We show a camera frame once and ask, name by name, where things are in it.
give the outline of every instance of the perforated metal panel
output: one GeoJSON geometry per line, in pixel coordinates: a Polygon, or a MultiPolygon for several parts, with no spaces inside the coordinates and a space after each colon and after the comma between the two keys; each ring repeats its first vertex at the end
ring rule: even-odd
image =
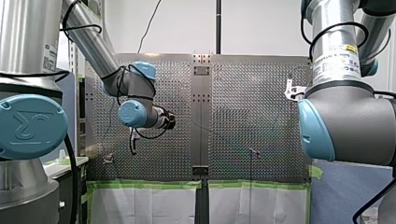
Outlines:
{"type": "MultiPolygon", "coordinates": [[[[91,68],[87,76],[93,78],[92,116],[93,145],[97,154],[90,163],[89,179],[191,179],[191,56],[155,58],[125,55],[120,64],[137,60],[153,63],[157,69],[157,96],[154,104],[177,115],[177,127],[155,140],[140,139],[137,155],[129,149],[129,130],[119,122],[116,100],[102,92],[102,82],[91,68]]],[[[158,135],[162,130],[149,130],[146,136],[158,135]]]]}
{"type": "Polygon", "coordinates": [[[284,95],[290,74],[306,85],[307,60],[214,56],[212,66],[210,178],[307,182],[297,104],[284,95]]]}
{"type": "Polygon", "coordinates": [[[115,99],[102,92],[100,79],[88,67],[88,178],[190,180],[193,165],[208,165],[210,179],[308,182],[310,160],[300,145],[297,107],[283,93],[290,74],[293,85],[306,84],[307,59],[214,55],[203,64],[197,57],[118,55],[120,64],[155,64],[155,104],[177,115],[174,130],[156,140],[139,140],[136,156],[115,99]],[[210,72],[195,75],[199,66],[210,72]],[[260,157],[250,159],[251,149],[260,157]]]}

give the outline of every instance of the black cable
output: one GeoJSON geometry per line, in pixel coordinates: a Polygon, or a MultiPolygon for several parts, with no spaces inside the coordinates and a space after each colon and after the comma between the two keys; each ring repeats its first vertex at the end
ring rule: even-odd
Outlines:
{"type": "Polygon", "coordinates": [[[61,76],[61,77],[56,78],[56,79],[55,79],[55,82],[60,82],[60,81],[64,80],[66,77],[69,76],[69,74],[70,74],[70,73],[65,74],[65,75],[63,75],[63,76],[61,76]]]}
{"type": "Polygon", "coordinates": [[[306,13],[306,9],[308,6],[305,5],[305,1],[303,0],[301,2],[302,5],[302,12],[301,12],[301,20],[300,20],[300,30],[301,30],[301,35],[303,36],[303,39],[305,40],[305,42],[309,45],[312,45],[312,42],[306,37],[305,35],[305,31],[304,31],[304,18],[305,18],[305,13],[306,13]]]}
{"type": "Polygon", "coordinates": [[[305,31],[304,31],[304,17],[303,16],[301,17],[300,30],[301,30],[301,35],[303,36],[303,39],[305,40],[305,42],[307,44],[309,44],[309,45],[312,45],[312,42],[305,35],[305,31]]]}
{"type": "Polygon", "coordinates": [[[102,27],[97,24],[89,24],[89,25],[82,25],[82,26],[76,26],[76,27],[70,27],[70,28],[63,28],[63,29],[60,29],[60,31],[71,31],[71,30],[78,30],[78,29],[84,29],[84,28],[90,28],[90,27],[98,28],[99,34],[101,34],[103,31],[102,27]]]}
{"type": "Polygon", "coordinates": [[[140,45],[139,45],[139,49],[137,50],[137,53],[140,53],[140,50],[142,49],[143,40],[145,39],[146,35],[149,32],[149,27],[151,26],[152,19],[154,19],[155,13],[157,13],[157,9],[158,9],[158,6],[160,5],[161,1],[162,0],[158,1],[157,6],[154,9],[154,12],[152,13],[151,18],[149,19],[148,28],[146,29],[146,32],[143,34],[142,39],[140,39],[140,45]]]}
{"type": "Polygon", "coordinates": [[[167,130],[167,128],[164,128],[163,131],[162,131],[160,134],[151,137],[151,136],[145,136],[145,135],[143,135],[143,134],[140,133],[136,128],[134,129],[134,131],[135,131],[137,134],[139,134],[140,137],[142,137],[142,138],[144,138],[144,139],[148,139],[148,140],[156,139],[156,138],[159,138],[159,137],[163,136],[163,135],[166,133],[166,130],[167,130]]]}
{"type": "Polygon", "coordinates": [[[365,36],[364,36],[363,41],[361,41],[361,43],[359,43],[358,48],[360,48],[363,44],[366,43],[366,41],[367,41],[367,39],[369,37],[369,30],[367,30],[367,28],[363,24],[360,24],[360,23],[355,22],[355,21],[346,21],[346,22],[336,23],[336,24],[331,25],[331,26],[327,27],[326,29],[320,31],[317,34],[317,36],[315,36],[314,40],[312,40],[312,44],[309,47],[309,60],[311,60],[311,62],[313,61],[312,54],[313,54],[314,46],[318,42],[318,40],[320,40],[320,38],[323,37],[332,28],[337,27],[337,26],[343,26],[343,25],[353,25],[353,26],[359,27],[359,28],[361,28],[363,30],[365,36]]]}
{"type": "Polygon", "coordinates": [[[376,54],[374,54],[373,56],[370,56],[370,57],[368,57],[368,58],[366,58],[366,59],[364,59],[364,60],[361,60],[361,62],[367,62],[367,61],[369,61],[369,60],[372,60],[373,58],[375,58],[376,56],[378,56],[380,53],[382,53],[382,51],[384,51],[384,50],[387,48],[387,46],[388,46],[388,44],[389,44],[389,42],[390,42],[391,36],[392,36],[392,31],[389,29],[389,30],[388,30],[388,40],[387,40],[387,42],[385,43],[384,47],[383,47],[379,52],[377,52],[376,54]]]}
{"type": "Polygon", "coordinates": [[[54,73],[32,73],[32,74],[7,74],[0,72],[0,77],[18,78],[18,77],[56,77],[59,75],[70,75],[69,71],[59,71],[54,73]]]}
{"type": "Polygon", "coordinates": [[[113,108],[114,108],[115,104],[116,104],[116,101],[113,100],[113,103],[111,104],[110,110],[108,111],[108,126],[107,126],[107,129],[106,129],[105,134],[103,135],[102,141],[101,141],[101,146],[102,146],[103,151],[105,151],[105,147],[104,147],[105,139],[106,139],[106,137],[108,135],[108,132],[110,131],[111,126],[112,126],[111,116],[112,116],[113,108]]]}
{"type": "Polygon", "coordinates": [[[76,27],[67,27],[67,21],[69,20],[70,13],[72,12],[73,8],[75,7],[76,4],[78,4],[80,1],[75,0],[72,4],[70,4],[69,8],[67,9],[66,13],[64,14],[64,19],[62,20],[62,27],[60,31],[64,32],[64,35],[67,37],[68,40],[71,42],[74,42],[73,39],[70,37],[70,34],[67,31],[72,31],[72,30],[78,30],[78,29],[85,29],[89,27],[95,27],[98,28],[99,31],[98,33],[102,33],[102,27],[97,25],[97,24],[88,24],[88,25],[82,25],[82,26],[76,26],[76,27]]]}
{"type": "Polygon", "coordinates": [[[134,138],[133,144],[131,143],[132,135],[134,135],[134,129],[131,130],[131,133],[129,134],[129,149],[131,150],[131,154],[134,156],[136,155],[136,139],[134,138]]]}
{"type": "Polygon", "coordinates": [[[391,91],[374,91],[375,95],[387,95],[387,96],[392,96],[393,98],[396,98],[396,92],[391,92],[391,91]]]}
{"type": "Polygon", "coordinates": [[[381,191],[379,191],[368,203],[366,203],[363,207],[361,207],[355,215],[353,215],[353,223],[354,224],[359,224],[358,218],[361,216],[361,214],[371,207],[374,203],[376,203],[379,199],[381,199],[385,194],[387,194],[391,189],[393,189],[396,186],[396,178],[390,181],[389,184],[387,184],[381,191]]]}
{"type": "Polygon", "coordinates": [[[70,215],[70,223],[75,224],[77,219],[78,210],[78,168],[76,157],[74,154],[73,146],[69,138],[69,134],[64,138],[64,143],[66,144],[66,150],[70,158],[70,167],[72,172],[72,208],[70,215]]]}
{"type": "Polygon", "coordinates": [[[122,70],[122,73],[121,73],[121,75],[119,76],[119,79],[117,80],[117,103],[119,104],[119,105],[121,105],[121,103],[120,103],[120,94],[122,94],[122,95],[125,95],[122,91],[121,91],[121,86],[122,86],[122,84],[123,84],[123,80],[124,80],[124,77],[125,77],[125,73],[126,73],[126,67],[125,66],[122,66],[121,67],[123,70],[122,70]]]}

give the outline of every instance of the black hose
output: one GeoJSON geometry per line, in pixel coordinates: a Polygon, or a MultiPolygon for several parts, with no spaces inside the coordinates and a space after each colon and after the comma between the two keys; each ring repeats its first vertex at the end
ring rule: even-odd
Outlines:
{"type": "Polygon", "coordinates": [[[393,98],[396,98],[396,93],[391,92],[391,91],[374,91],[375,95],[387,95],[387,96],[392,96],[393,98]]]}
{"type": "Polygon", "coordinates": [[[395,187],[396,185],[396,178],[393,179],[392,181],[390,181],[389,184],[387,184],[387,186],[382,189],[381,191],[379,191],[374,198],[372,198],[368,203],[366,203],[363,207],[361,207],[361,209],[359,209],[355,215],[353,215],[353,223],[354,224],[359,224],[358,222],[358,218],[359,216],[361,216],[361,214],[368,209],[369,207],[371,207],[374,203],[376,203],[378,200],[380,200],[385,194],[387,194],[391,189],[393,189],[393,187],[395,187]]]}
{"type": "Polygon", "coordinates": [[[221,54],[221,0],[216,2],[216,54],[221,54]]]}
{"type": "Polygon", "coordinates": [[[78,168],[69,134],[64,138],[64,143],[66,144],[67,154],[69,154],[70,167],[72,171],[72,211],[70,214],[70,224],[75,224],[78,209],[78,168]]]}

